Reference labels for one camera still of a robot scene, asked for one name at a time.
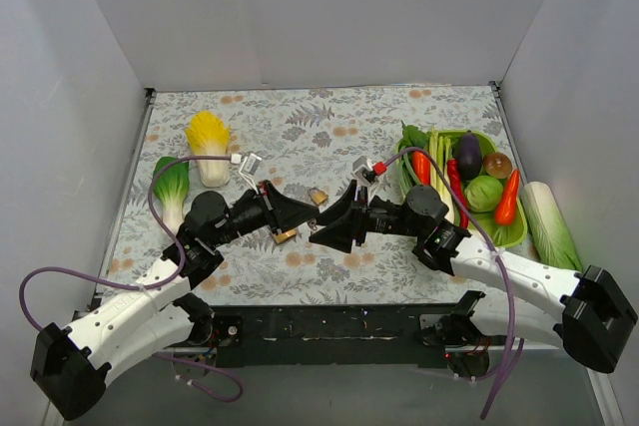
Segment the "large brass long-shackle padlock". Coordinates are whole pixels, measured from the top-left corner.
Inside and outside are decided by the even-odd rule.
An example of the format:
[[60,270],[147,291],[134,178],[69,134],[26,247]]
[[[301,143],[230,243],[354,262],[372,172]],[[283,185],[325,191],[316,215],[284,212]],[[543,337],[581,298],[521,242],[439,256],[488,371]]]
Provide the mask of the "large brass long-shackle padlock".
[[272,238],[276,245],[284,244],[287,241],[295,238],[297,235],[298,235],[298,230],[296,228],[289,229],[287,231],[282,231],[282,232],[272,232]]

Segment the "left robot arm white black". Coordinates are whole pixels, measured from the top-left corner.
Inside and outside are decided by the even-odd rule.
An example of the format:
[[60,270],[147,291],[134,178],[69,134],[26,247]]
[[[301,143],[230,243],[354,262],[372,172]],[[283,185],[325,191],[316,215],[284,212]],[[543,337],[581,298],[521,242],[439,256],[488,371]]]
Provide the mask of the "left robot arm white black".
[[175,343],[200,346],[211,338],[214,314],[192,291],[223,262],[219,246],[262,227],[286,232],[319,213],[269,181],[232,206],[218,192],[197,195],[177,242],[131,288],[64,327],[50,323],[38,332],[31,378],[65,420],[81,417],[138,362]]

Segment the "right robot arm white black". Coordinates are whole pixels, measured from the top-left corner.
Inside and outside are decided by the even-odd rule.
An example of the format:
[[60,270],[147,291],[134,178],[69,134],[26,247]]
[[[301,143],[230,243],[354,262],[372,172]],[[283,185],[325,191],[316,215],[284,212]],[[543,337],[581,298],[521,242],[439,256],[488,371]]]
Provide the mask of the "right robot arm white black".
[[594,371],[615,370],[638,315],[607,270],[591,265],[578,272],[499,252],[448,221],[447,212],[430,186],[412,188],[396,205],[351,185],[318,217],[319,230],[310,241],[349,253],[369,233],[411,236],[416,240],[412,252],[426,267],[506,294],[504,309],[483,293],[464,295],[450,319],[459,341],[511,334],[561,347]]

